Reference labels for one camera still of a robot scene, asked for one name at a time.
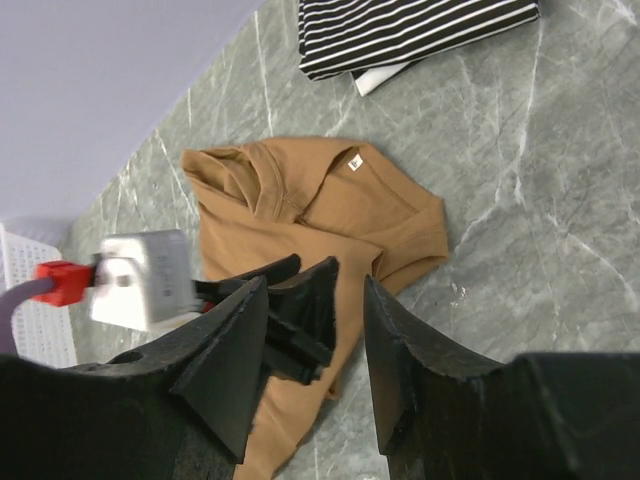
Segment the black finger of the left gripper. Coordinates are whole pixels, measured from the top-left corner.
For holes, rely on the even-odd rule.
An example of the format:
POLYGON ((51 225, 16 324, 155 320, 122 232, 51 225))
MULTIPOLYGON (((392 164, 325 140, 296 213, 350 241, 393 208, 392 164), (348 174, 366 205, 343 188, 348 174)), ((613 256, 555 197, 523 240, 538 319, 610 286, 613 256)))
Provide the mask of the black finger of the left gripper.
POLYGON ((330 366, 337 342, 338 273, 338 260, 329 256, 268 288, 263 362, 274 376, 309 385, 330 366))

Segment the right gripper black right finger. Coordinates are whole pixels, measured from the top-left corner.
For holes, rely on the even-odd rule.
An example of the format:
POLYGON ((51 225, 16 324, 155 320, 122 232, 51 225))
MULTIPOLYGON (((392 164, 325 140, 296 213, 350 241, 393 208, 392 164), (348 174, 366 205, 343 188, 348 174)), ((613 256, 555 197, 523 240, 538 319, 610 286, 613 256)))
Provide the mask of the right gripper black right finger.
POLYGON ((480 355, 364 283, 377 442, 394 479, 635 479, 635 353, 480 355))

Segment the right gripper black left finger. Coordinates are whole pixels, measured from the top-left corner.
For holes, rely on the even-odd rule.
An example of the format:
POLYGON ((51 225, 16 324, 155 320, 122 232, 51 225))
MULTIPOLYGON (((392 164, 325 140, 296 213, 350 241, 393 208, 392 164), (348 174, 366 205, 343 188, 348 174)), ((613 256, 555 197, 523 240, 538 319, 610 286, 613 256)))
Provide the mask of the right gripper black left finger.
POLYGON ((111 361, 1 360, 5 479, 228 479, 257 406, 267 285, 111 361))

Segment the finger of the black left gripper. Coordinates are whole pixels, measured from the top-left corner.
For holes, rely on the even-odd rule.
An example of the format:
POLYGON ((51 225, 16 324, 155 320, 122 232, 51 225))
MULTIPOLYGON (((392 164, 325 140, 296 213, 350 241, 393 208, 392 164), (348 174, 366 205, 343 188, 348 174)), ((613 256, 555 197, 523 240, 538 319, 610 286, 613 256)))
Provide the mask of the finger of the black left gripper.
POLYGON ((198 301, 215 306, 256 277, 264 277, 268 285, 276 285, 298 274, 301 258, 292 254, 243 274, 219 281, 194 281, 198 301))

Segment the mustard garment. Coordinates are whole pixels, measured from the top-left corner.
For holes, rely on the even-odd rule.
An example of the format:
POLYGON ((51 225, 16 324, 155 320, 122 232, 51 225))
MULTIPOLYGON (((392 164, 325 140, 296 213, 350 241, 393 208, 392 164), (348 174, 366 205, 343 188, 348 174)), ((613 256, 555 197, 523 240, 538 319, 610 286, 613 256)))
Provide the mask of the mustard garment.
POLYGON ((373 145, 280 137, 187 150, 181 158, 200 215, 204 273, 233 277, 295 254, 303 268, 332 256, 337 346, 308 386, 271 379, 238 479, 270 479, 298 450, 363 330, 367 277, 398 293, 449 256, 444 204, 373 145))

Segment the striped tank tops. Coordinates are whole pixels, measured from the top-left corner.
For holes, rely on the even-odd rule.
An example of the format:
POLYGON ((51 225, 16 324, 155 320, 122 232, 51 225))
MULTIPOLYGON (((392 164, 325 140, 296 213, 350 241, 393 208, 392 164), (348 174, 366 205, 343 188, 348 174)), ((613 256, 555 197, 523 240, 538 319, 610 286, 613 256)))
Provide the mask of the striped tank tops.
POLYGON ((414 63, 539 17, 536 1, 301 1, 299 68, 319 81, 414 63))

